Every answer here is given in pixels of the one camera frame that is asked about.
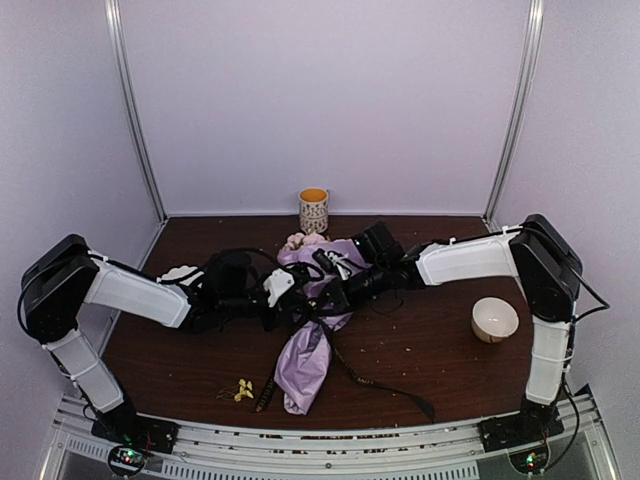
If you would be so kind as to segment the black printed ribbon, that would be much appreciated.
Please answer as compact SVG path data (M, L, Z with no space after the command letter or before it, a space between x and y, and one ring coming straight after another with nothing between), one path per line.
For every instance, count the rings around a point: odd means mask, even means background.
M314 300L310 300L307 302L306 308L304 313L302 314L302 316L296 321L293 322L293 326L292 326L292 330L291 330L291 335L290 337L301 328L301 326L303 326L306 322L308 321L313 321L315 323L317 323L318 325L321 326L328 342L329 345L331 347L331 352L332 352L332 358L331 358L331 363L329 366L329 369L332 365L333 361L336 361L339 365L341 365L341 367L343 368L343 370L346 372L347 376L349 377L349 379L356 385L360 386L360 387L364 387L364 388L371 388L371 389L377 389L377 390L383 390L383 391L387 391L390 392L394 395L401 395L404 396L406 398L408 398L416 407L417 409L430 421L430 422L434 422L435 421L435 408L434 406L427 401L426 399L403 391L401 389L392 387L390 385L384 384L380 381L376 381L373 379L369 379L366 377L363 377L361 375L359 375L347 362L347 360L345 359L344 355L339 351L339 349L337 348L335 341L334 341L334 334L339 331L343 326L346 325L346 323L349 321L351 315L349 313L345 313L345 314L338 314L338 315L329 315L327 316L325 314L325 312L319 308L319 305L316 301ZM259 396L257 397L257 399L255 400L254 403L254 411L256 413L261 413L264 412L268 409L274 395L275 392L277 390L281 390L282 389L276 385L275 380L274 380L274 374L275 374L275 369L276 369L276 362L274 364L274 367L271 371L270 376L268 377L267 382L265 383L262 391L260 392Z

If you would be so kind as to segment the pink rose stem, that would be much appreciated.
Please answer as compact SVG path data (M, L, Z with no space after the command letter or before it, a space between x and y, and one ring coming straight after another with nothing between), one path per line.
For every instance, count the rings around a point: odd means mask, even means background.
M329 242L329 239L327 237L317 232L311 232L311 233L296 232L287 237L286 242L282 247L282 250L295 251L305 246L311 246L311 245L328 243L328 242Z

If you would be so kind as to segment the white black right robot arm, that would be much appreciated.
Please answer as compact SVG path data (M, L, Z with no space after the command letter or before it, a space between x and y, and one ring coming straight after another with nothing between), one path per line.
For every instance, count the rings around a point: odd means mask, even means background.
M450 284L504 280L518 288L532 322L533 343L523 412L513 419L519 440L535 440L551 424L571 363L576 304L583 283L577 253L541 214L498 232L432 240L404 249L388 226L377 222L351 240L366 266L328 287L338 312L388 290L419 291Z

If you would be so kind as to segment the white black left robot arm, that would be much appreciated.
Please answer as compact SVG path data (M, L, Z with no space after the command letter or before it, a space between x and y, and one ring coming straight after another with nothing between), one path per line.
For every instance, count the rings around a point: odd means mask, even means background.
M260 276L252 258L267 258L272 272ZM202 266L176 267L151 277L92 250L70 234L36 260L20 280L17 316L23 331L58 362L123 444L144 433L138 415L125 407L125 391L81 330L87 309L129 314L186 333L219 329L237 318L278 326L305 270L282 265L254 248L233 248Z

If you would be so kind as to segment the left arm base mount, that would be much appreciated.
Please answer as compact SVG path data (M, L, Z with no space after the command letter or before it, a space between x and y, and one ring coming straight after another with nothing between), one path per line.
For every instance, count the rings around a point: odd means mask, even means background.
M133 435L116 436L99 420L93 422L91 434L114 443L107 453L106 463L113 474L130 478L141 473L159 454L171 454L179 426L175 422L138 418L140 431Z

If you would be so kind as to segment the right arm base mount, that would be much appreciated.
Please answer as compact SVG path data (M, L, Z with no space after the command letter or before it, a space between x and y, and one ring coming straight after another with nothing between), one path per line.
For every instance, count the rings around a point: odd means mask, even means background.
M560 420L542 425L521 414L492 417L478 424L486 453L505 450L511 466L522 474L542 474L551 464L551 437L564 432Z

